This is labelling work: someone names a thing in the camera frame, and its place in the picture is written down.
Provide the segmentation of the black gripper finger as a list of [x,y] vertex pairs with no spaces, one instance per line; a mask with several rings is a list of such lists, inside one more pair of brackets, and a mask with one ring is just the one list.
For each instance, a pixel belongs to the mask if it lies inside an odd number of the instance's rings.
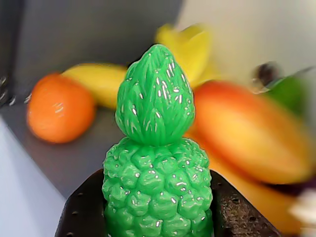
[[103,171],[89,176],[67,199],[56,237],[105,237]]
[[225,178],[215,171],[211,188],[214,237],[280,237],[281,233]]

